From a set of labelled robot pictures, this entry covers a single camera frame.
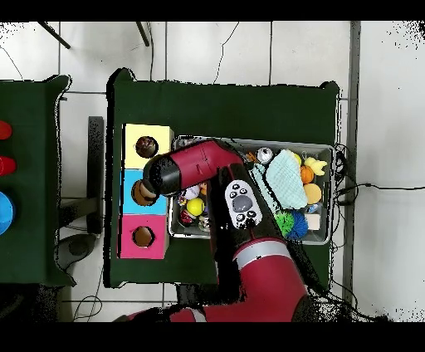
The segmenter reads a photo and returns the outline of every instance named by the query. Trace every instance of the blue cup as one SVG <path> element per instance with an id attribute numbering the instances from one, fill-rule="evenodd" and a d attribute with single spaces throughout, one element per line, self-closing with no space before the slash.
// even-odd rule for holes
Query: blue cup
<path id="1" fill-rule="evenodd" d="M 3 192 L 0 192 L 0 236 L 3 235 L 15 216 L 15 208 L 12 200 Z"/>

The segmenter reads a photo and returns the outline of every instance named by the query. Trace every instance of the gray tray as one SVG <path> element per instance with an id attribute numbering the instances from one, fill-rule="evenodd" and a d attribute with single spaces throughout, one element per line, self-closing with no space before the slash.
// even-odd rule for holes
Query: gray tray
<path id="1" fill-rule="evenodd" d="M 181 143 L 188 136 L 180 135 L 174 139 L 173 149 L 181 148 Z M 200 141 L 212 137 L 194 136 L 194 140 Z M 261 147 L 270 148 L 274 154 L 281 149 L 289 149 L 299 156 L 302 154 L 307 157 L 324 160 L 328 164 L 323 168 L 325 175 L 315 176 L 314 183 L 317 184 L 322 191 L 321 203 L 323 206 L 319 208 L 317 213 L 320 214 L 320 229 L 309 230 L 303 237 L 303 243 L 307 245 L 324 245 L 330 240 L 332 211 L 333 211 L 333 192 L 335 189 L 335 149 L 330 145 L 325 144 L 302 144 L 289 142 L 275 142 L 269 140 L 253 140 L 253 139 L 229 139 L 217 138 L 223 142 L 228 142 L 237 151 L 243 154 L 248 151 L 255 153 Z M 209 239 L 209 233 L 203 232 L 198 228 L 198 224 L 194 223 L 191 227 L 183 227 L 178 223 L 178 213 L 180 206 L 177 203 L 177 198 L 171 198 L 169 202 L 169 233 L 174 237 L 186 238 L 205 238 Z"/>

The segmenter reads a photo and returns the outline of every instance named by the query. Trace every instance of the blue pom-pom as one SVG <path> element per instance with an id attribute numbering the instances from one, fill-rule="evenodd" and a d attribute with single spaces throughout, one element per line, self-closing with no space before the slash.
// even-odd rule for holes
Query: blue pom-pom
<path id="1" fill-rule="evenodd" d="M 294 227 L 292 230 L 286 235 L 286 238 L 290 240 L 300 240 L 307 234 L 309 229 L 309 224 L 307 223 L 307 219 L 303 213 L 292 210 L 292 217 L 294 218 Z"/>

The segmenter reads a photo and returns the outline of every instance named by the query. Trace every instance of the green table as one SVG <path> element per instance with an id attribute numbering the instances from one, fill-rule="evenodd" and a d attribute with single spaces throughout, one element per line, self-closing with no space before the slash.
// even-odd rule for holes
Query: green table
<path id="1" fill-rule="evenodd" d="M 55 263 L 59 182 L 56 102 L 68 76 L 44 82 L 0 81 L 0 120 L 13 127 L 0 155 L 17 171 L 0 177 L 0 191 L 16 205 L 12 226 L 0 236 L 0 282 L 72 285 Z"/>
<path id="2" fill-rule="evenodd" d="M 339 88 L 214 86 L 135 81 L 117 70 L 107 85 L 105 285 L 122 281 L 216 283 L 209 242 L 171 238 L 163 260 L 119 259 L 116 243 L 120 199 L 121 126 L 168 125 L 178 134 L 330 144 L 335 142 Z M 320 284 L 327 287 L 330 245 L 305 246 Z"/>

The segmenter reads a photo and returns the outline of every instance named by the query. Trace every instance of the stacked boxes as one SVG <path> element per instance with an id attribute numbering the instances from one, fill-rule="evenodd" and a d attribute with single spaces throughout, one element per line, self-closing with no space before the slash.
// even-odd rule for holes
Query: stacked boxes
<path id="1" fill-rule="evenodd" d="M 119 222 L 117 254 L 119 258 L 164 259 L 169 245 L 167 232 L 169 200 L 159 196 L 153 205 L 143 207 L 138 205 L 131 196 L 134 183 L 143 178 L 143 168 L 149 161 L 136 153 L 135 145 L 140 137 L 154 138 L 158 144 L 157 154 L 164 154 L 171 149 L 173 131 L 168 126 L 123 125 L 121 158 L 124 159 L 124 169 L 121 169 L 120 175 L 122 213 Z M 134 231 L 138 227 L 147 227 L 154 234 L 154 240 L 147 247 L 140 247 L 134 241 Z"/>

